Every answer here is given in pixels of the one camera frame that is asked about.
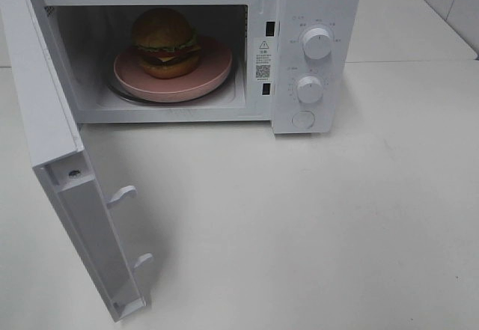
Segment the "white lower timer knob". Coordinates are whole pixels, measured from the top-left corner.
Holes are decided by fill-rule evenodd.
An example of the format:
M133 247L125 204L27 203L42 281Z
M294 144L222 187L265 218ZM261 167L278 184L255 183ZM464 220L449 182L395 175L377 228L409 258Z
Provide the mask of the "white lower timer knob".
M319 102L324 93L324 86L315 76L304 76L297 81L296 91L301 103L312 104Z

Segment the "white microwave oven body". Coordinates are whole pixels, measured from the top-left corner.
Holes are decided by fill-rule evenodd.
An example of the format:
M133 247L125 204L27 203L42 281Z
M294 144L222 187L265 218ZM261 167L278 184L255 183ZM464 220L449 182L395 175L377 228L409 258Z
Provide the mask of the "white microwave oven body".
M277 134L327 132L332 125L359 0L44 0L52 30L67 56L72 84L64 92L77 123L189 123L267 120ZM244 63L245 103L235 108L157 108L107 93L103 71L129 45L135 18L152 7L183 13L201 35L223 41ZM311 60L300 36L313 25L332 33L332 52ZM297 81L315 76L324 86L317 103L301 103ZM292 117L314 113L309 129Z

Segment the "burger with lettuce and cheese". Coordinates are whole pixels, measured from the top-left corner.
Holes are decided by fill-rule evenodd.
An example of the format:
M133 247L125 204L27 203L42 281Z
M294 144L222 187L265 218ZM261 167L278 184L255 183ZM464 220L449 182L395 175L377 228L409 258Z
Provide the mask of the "burger with lettuce and cheese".
M196 31L184 15L171 8L145 11L133 23L131 38L141 68L152 77L177 78L199 64L201 48Z

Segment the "pink round plate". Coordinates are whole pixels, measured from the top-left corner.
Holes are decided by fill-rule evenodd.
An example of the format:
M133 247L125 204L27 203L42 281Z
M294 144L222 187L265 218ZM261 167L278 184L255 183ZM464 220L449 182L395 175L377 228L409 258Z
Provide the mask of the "pink round plate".
M193 100L216 89L233 65L231 50L212 37L177 57L146 55L134 47L119 54L113 70L123 88L133 96L156 103Z

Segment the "round white door release button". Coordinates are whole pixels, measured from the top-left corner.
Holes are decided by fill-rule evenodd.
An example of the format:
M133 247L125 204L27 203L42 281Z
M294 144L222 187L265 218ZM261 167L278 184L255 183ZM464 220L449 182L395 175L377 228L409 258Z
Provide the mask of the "round white door release button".
M292 117L292 124L299 129L309 129L314 122L315 116L311 111L300 111Z

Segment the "white upper power knob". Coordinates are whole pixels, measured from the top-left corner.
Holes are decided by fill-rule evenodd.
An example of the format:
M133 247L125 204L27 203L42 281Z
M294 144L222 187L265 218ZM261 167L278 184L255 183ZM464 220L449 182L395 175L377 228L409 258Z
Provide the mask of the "white upper power knob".
M307 28L299 40L305 56L311 60L320 60L332 52L332 33L324 25Z

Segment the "white microwave door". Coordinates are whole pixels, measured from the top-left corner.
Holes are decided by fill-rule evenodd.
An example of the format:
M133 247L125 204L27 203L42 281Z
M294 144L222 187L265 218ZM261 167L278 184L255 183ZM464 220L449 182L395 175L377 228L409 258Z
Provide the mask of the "white microwave door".
M31 166L114 321L146 300L127 260L112 209L134 186L106 198L64 92L67 54L44 0L1 0L1 17Z

